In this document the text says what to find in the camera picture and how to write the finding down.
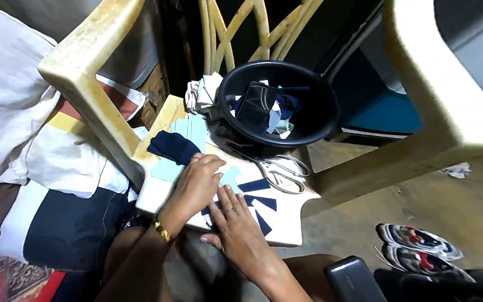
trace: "woman's left hand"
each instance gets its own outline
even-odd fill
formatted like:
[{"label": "woman's left hand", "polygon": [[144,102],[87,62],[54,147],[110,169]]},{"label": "woman's left hand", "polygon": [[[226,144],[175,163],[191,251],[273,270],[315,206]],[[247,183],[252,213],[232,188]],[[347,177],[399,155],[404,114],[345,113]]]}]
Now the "woman's left hand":
[{"label": "woman's left hand", "polygon": [[226,162],[217,155],[196,153],[178,179],[177,187],[158,216],[163,228],[176,237],[186,222],[204,209],[217,193],[223,177],[215,174]]}]

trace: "gold bracelet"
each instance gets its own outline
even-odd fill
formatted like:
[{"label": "gold bracelet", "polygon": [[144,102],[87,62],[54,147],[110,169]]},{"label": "gold bracelet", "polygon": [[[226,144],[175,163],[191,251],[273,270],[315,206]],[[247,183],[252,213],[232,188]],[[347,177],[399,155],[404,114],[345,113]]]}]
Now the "gold bracelet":
[{"label": "gold bracelet", "polygon": [[170,242],[171,240],[174,240],[173,238],[171,238],[169,233],[167,233],[167,231],[162,228],[162,224],[157,220],[157,218],[154,221],[153,225],[154,225],[154,229],[158,231],[159,235],[163,237],[165,241]]}]

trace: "scissors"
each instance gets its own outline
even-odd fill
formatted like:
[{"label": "scissors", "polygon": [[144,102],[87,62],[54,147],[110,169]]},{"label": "scissors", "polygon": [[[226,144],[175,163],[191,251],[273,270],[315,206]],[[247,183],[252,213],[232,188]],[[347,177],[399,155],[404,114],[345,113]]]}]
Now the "scissors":
[{"label": "scissors", "polygon": [[[236,153],[245,157],[246,159],[250,160],[254,164],[256,164],[257,167],[260,169],[260,172],[262,173],[262,176],[264,177],[264,179],[266,179],[273,188],[275,188],[275,189],[277,189],[277,190],[279,190],[283,193],[288,193],[288,194],[301,194],[301,193],[305,192],[306,186],[303,182],[300,182],[299,180],[292,178],[290,176],[287,176],[284,173],[281,173],[281,172],[276,171],[276,170],[270,170],[269,172],[266,170],[266,169],[270,169],[271,165],[274,164],[277,167],[279,167],[279,168],[281,168],[281,169],[283,169],[283,170],[285,170],[289,173],[292,173],[294,176],[297,176],[297,177],[305,177],[305,176],[310,175],[310,169],[302,161],[298,160],[297,158],[292,157],[290,155],[278,154],[278,155],[275,155],[275,157],[272,157],[271,159],[257,160],[257,159],[251,158],[250,156],[243,154],[242,152],[238,151],[236,148],[233,148],[233,150]],[[301,170],[304,171],[304,172],[298,173],[296,171],[293,171],[292,169],[287,168],[287,167],[281,165],[280,163],[274,161],[275,159],[286,159],[286,160],[293,161],[294,164],[297,165],[299,168],[301,168]],[[268,173],[280,175],[280,176],[294,182],[299,187],[299,191],[293,192],[293,191],[288,191],[284,188],[281,188],[277,183],[273,182],[270,179]]]}]

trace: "scissors handle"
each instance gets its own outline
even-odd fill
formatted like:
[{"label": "scissors handle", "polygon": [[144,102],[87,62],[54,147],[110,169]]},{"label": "scissors handle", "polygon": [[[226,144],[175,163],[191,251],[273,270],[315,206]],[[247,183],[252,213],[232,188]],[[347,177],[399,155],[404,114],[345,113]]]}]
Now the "scissors handle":
[{"label": "scissors handle", "polygon": [[281,165],[280,163],[273,161],[273,159],[262,160],[261,162],[265,162],[267,164],[274,164],[274,165],[278,166],[279,168],[284,169],[284,170],[286,170],[286,171],[288,171],[288,172],[290,172],[290,173],[292,173],[292,174],[294,174],[295,176],[298,176],[298,177],[305,177],[305,176],[310,175],[310,169],[299,159],[297,159],[293,156],[290,156],[290,155],[285,155],[285,154],[276,155],[274,158],[277,158],[277,157],[294,161],[301,168],[302,172],[298,173],[296,171],[293,171],[292,169],[289,169],[289,168]]},{"label": "scissors handle", "polygon": [[271,179],[269,179],[269,177],[268,177],[267,173],[266,173],[266,172],[264,172],[264,174],[265,174],[265,179],[266,179],[266,180],[269,182],[269,184],[270,184],[270,185],[271,185],[273,188],[275,188],[275,189],[277,189],[277,190],[279,190],[279,191],[281,191],[281,192],[283,192],[283,193],[294,194],[294,195],[301,194],[301,193],[304,193],[304,192],[305,192],[305,190],[306,190],[306,186],[305,186],[305,184],[304,184],[304,183],[302,183],[302,182],[300,182],[300,181],[298,181],[298,180],[296,180],[296,179],[294,179],[294,178],[292,178],[292,177],[289,177],[289,176],[287,176],[287,175],[284,175],[284,174],[282,174],[282,173],[280,173],[280,172],[278,172],[278,171],[270,171],[270,173],[271,173],[271,174],[278,174],[278,175],[280,175],[280,176],[282,176],[282,177],[284,177],[284,178],[286,178],[286,179],[288,179],[288,180],[290,180],[290,181],[294,182],[294,183],[295,183],[295,184],[296,184],[296,185],[299,187],[299,191],[298,191],[298,192],[293,192],[293,191],[288,191],[287,189],[283,189],[283,188],[281,188],[281,187],[280,187],[278,184],[274,183],[274,182],[273,182]]}]

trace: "black power bank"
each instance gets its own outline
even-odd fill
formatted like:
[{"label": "black power bank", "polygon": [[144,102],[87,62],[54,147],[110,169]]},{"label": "black power bank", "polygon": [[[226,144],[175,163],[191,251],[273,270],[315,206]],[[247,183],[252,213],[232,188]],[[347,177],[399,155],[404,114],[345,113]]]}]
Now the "black power bank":
[{"label": "black power bank", "polygon": [[387,302],[363,259],[350,256],[324,268],[339,302]]}]

